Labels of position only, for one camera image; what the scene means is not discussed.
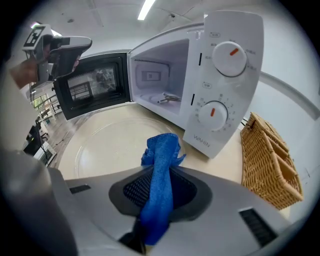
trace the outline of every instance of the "microwave door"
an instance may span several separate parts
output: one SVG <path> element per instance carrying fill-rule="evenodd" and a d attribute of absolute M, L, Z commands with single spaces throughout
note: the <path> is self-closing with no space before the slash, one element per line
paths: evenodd
<path fill-rule="evenodd" d="M 102 53 L 80 59 L 75 71 L 54 82 L 67 120 L 129 102 L 127 52 Z"/>
<path fill-rule="evenodd" d="M 253 99 L 263 60 L 263 20 L 254 13 L 214 11 L 204 18 L 203 45 L 183 140 L 214 158 L 236 132 Z"/>
<path fill-rule="evenodd" d="M 130 99 L 131 99 L 131 101 L 134 101 L 133 88 L 132 88 L 132 83 L 133 83 L 132 72 L 133 71 L 132 71 L 132 67 L 130 65 L 130 51 L 127 54 L 126 63 L 127 63 L 127 79 L 128 79 L 128 84 L 129 84 Z"/>

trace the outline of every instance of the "microwave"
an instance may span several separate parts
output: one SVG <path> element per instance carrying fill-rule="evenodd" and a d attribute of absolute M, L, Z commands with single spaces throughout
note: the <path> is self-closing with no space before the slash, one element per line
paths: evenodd
<path fill-rule="evenodd" d="M 184 129 L 184 141 L 214 158 L 248 110 L 263 50 L 259 15 L 214 11 L 204 23 L 171 29 L 132 50 L 85 56 L 53 85 L 67 120 L 134 101 Z"/>

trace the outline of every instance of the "blue cloth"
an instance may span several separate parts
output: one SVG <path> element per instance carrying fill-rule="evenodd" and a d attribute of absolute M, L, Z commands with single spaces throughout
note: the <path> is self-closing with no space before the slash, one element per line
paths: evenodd
<path fill-rule="evenodd" d="M 145 244 L 154 245 L 168 229 L 169 214 L 174 208 L 169 167 L 179 165 L 186 155 L 178 158 L 179 138 L 173 133 L 149 138 L 146 145 L 141 165 L 154 165 L 154 169 L 149 200 L 140 213 L 140 220 L 146 231 Z"/>

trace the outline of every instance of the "microwave door window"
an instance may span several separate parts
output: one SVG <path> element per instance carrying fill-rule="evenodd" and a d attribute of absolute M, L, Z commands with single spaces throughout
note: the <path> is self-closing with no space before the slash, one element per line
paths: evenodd
<path fill-rule="evenodd" d="M 73 102 L 99 98 L 118 91 L 115 71 L 112 67 L 95 69 L 68 80 Z"/>

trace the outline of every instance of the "woven basket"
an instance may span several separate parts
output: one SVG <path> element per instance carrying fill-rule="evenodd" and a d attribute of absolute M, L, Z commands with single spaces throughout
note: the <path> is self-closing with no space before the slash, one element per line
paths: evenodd
<path fill-rule="evenodd" d="M 242 185 L 281 210 L 303 200 L 289 149 L 276 129 L 251 113 L 241 131 Z"/>

